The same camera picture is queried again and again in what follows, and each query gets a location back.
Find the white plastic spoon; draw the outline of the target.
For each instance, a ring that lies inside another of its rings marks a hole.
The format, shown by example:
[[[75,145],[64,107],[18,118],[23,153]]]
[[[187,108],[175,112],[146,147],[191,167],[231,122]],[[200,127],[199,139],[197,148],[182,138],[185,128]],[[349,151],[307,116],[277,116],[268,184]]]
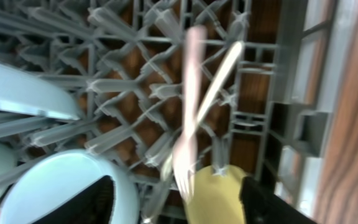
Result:
[[[222,88],[229,74],[234,68],[234,64],[236,60],[239,58],[239,55],[242,52],[243,47],[244,47],[244,43],[237,41],[233,43],[230,46],[229,50],[227,51],[223,61],[221,62],[215,74],[212,83],[210,84],[205,94],[204,99],[201,102],[201,105],[198,106],[197,116],[196,116],[196,121],[197,121],[196,132],[198,126],[200,125],[204,117],[207,115],[210,107],[212,106],[213,101],[216,99],[218,91]],[[168,156],[167,160],[163,163],[160,178],[162,180],[167,180],[170,174],[173,174],[173,151],[171,155]]]

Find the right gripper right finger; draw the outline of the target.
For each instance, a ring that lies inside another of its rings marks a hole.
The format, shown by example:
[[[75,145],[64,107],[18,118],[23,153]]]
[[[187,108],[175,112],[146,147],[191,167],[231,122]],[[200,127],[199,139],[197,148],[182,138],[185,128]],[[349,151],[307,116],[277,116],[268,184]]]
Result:
[[[239,199],[247,224],[316,224],[252,177],[242,179]]]

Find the light blue plate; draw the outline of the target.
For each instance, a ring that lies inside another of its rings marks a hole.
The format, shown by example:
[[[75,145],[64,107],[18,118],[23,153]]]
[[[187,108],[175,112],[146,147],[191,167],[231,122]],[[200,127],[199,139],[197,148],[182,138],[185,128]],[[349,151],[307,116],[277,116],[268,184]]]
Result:
[[[64,89],[2,63],[0,111],[68,120],[83,116],[75,99]]]

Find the light blue rice bowl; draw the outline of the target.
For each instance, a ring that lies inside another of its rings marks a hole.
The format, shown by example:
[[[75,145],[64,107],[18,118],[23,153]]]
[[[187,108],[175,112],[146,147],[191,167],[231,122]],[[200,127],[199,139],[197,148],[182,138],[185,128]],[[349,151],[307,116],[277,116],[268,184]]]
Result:
[[[109,222],[137,224],[135,183],[122,167],[81,149],[46,157],[22,175],[2,201],[0,223],[35,223],[103,177],[114,187]]]

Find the yellow plastic cup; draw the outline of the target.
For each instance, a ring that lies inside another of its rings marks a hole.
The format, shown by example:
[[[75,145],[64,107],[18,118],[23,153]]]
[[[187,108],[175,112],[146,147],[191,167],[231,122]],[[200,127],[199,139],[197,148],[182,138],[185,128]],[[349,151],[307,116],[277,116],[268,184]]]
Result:
[[[185,213],[189,224],[245,224],[240,200],[242,180],[247,177],[240,167],[229,165],[226,175],[214,175],[211,166],[195,174],[195,192]]]

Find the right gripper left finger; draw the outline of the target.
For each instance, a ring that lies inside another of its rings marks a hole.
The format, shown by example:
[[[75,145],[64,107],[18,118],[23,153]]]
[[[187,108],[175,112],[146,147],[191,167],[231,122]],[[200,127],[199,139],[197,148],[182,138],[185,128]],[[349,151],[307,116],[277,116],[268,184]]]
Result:
[[[34,224],[109,224],[114,181],[105,175]]]

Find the white plastic fork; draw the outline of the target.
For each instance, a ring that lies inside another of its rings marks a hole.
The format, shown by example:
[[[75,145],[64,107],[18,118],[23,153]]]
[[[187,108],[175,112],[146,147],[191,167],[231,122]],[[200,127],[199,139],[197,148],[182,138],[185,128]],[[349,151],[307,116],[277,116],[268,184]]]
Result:
[[[203,40],[206,29],[194,26],[187,30],[182,69],[182,131],[173,147],[173,173],[182,199],[190,203],[194,194],[194,174],[197,154],[195,132],[204,57]]]

